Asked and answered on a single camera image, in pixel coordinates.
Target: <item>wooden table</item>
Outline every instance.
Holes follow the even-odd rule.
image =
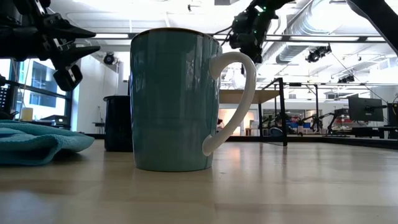
[[[211,169],[149,172],[103,141],[42,167],[0,167],[1,224],[398,223],[398,153],[226,143]]]
[[[241,101],[243,90],[220,90],[220,103],[238,104]],[[267,102],[279,96],[278,90],[256,90],[252,104]]]

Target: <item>teal cloth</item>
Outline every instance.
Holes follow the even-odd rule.
[[[80,152],[94,138],[73,131],[0,120],[0,164],[39,166],[63,151]]]

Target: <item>mug handle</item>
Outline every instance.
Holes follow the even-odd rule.
[[[240,52],[228,52],[210,59],[209,71],[214,80],[217,80],[221,72],[227,65],[235,62],[241,62],[246,69],[246,85],[244,87],[241,102],[235,111],[235,114],[228,124],[216,135],[207,136],[203,140],[202,151],[205,156],[210,156],[221,144],[223,144],[234,132],[236,127],[242,122],[249,111],[254,94],[256,92],[256,67],[253,61]]]

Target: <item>ceiling duct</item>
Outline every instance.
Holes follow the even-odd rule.
[[[301,15],[294,23],[286,28],[284,34],[287,35],[327,35],[339,28],[341,19],[335,19],[336,13],[341,13],[335,8],[341,8],[341,5],[330,4],[330,0],[313,0],[302,11]],[[277,63],[289,63],[294,57],[309,48],[309,45],[289,45],[283,42],[277,42],[267,50],[263,55],[264,61],[273,60],[273,53],[280,52],[276,56]]]

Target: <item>black trash can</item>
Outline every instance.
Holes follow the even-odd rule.
[[[105,149],[109,152],[132,152],[130,96],[107,96]]]

